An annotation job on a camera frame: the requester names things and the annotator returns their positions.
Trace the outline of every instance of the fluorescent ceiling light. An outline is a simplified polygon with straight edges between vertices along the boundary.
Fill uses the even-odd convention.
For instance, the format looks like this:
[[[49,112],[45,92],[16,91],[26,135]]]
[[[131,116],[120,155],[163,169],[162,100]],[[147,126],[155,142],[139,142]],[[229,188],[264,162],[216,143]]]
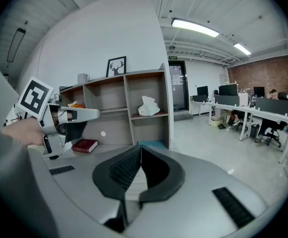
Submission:
[[[242,52],[244,52],[246,55],[250,55],[250,54],[251,54],[247,49],[245,49],[245,48],[244,48],[243,46],[241,46],[239,43],[234,44],[234,46],[235,46],[237,49],[239,49],[239,50],[241,50]]]
[[[206,26],[202,26],[202,25],[196,24],[194,22],[183,20],[183,19],[178,19],[178,18],[173,19],[172,26],[193,30],[193,31],[200,32],[203,34],[208,34],[212,37],[216,37],[219,35],[219,33],[217,31],[210,29]]]
[[[11,41],[11,45],[10,45],[9,52],[7,55],[7,62],[13,62],[14,61],[16,52],[17,52],[18,47],[21,43],[21,40],[24,38],[25,33],[26,33],[26,31],[24,29],[21,29],[21,28],[17,29],[17,31],[14,35],[14,38]]]

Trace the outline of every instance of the red book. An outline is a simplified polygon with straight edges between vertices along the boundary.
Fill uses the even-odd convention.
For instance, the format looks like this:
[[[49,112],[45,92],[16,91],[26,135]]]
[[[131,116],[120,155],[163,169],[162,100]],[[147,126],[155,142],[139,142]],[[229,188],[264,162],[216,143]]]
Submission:
[[[97,140],[80,139],[71,149],[75,152],[90,153],[98,145]]]

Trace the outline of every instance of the picture frame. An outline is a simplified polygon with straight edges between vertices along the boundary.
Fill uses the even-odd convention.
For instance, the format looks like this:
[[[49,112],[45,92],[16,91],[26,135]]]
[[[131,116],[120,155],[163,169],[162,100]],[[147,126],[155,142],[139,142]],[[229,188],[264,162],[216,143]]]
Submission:
[[[125,73],[126,73],[126,57],[119,57],[108,60],[106,77],[117,76]]]

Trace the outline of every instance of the black door frame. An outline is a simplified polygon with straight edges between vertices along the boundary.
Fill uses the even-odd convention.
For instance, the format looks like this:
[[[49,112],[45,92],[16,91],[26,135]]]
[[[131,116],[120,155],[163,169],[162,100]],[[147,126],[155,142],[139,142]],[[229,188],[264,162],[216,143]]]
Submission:
[[[189,92],[188,92],[188,79],[187,79],[187,72],[186,72],[186,65],[185,61],[168,61],[169,66],[180,66],[183,74],[183,85],[184,85],[184,105],[185,105],[185,110],[189,111]]]

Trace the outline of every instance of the deer head silhouette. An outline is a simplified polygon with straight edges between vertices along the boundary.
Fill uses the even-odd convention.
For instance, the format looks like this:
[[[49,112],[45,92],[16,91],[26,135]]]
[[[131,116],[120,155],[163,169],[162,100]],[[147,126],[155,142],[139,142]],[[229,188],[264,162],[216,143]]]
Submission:
[[[117,68],[113,67],[113,63],[110,64],[110,69],[114,71],[114,76],[123,74],[123,73],[118,72],[118,69],[124,65],[124,63],[122,61],[120,61],[120,62],[121,62],[121,66],[117,67]]]

